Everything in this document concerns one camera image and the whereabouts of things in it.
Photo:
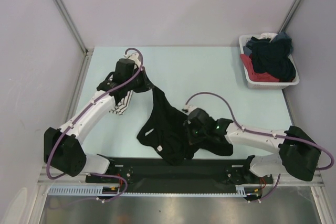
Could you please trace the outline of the black white striped tank top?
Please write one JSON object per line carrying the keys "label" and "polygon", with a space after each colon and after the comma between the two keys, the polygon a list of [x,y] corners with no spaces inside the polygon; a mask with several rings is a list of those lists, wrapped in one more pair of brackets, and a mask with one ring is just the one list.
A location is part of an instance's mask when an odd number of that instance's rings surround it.
{"label": "black white striped tank top", "polygon": [[130,104],[132,95],[133,95],[133,91],[128,91],[126,96],[122,98],[121,101],[109,112],[112,114],[116,114],[116,115],[123,115]]}

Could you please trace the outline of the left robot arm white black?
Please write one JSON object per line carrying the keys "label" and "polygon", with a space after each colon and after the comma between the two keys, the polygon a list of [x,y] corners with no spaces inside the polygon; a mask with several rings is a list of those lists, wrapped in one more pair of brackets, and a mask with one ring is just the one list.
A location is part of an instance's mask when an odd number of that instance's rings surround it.
{"label": "left robot arm white black", "polygon": [[62,175],[76,177],[80,173],[98,174],[105,182],[115,178],[116,169],[111,160],[100,154],[86,154],[82,148],[93,127],[109,112],[122,115],[134,93],[151,90],[140,53],[124,55],[115,70],[97,86],[90,101],[69,121],[58,128],[48,128],[44,133],[44,162],[49,179],[56,179],[51,168]]}

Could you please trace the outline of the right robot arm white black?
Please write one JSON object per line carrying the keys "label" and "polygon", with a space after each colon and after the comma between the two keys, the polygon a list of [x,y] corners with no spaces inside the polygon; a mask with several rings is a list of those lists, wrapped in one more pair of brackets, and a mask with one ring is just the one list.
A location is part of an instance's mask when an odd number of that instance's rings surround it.
{"label": "right robot arm white black", "polygon": [[242,169],[243,179],[254,183],[269,174],[289,174],[306,182],[312,181],[321,150],[300,128],[291,126],[286,131],[248,129],[233,119],[214,120],[196,106],[183,108],[184,122],[191,145],[210,144],[219,147],[222,155],[231,156],[234,145],[245,145],[269,152],[266,156],[252,155]]}

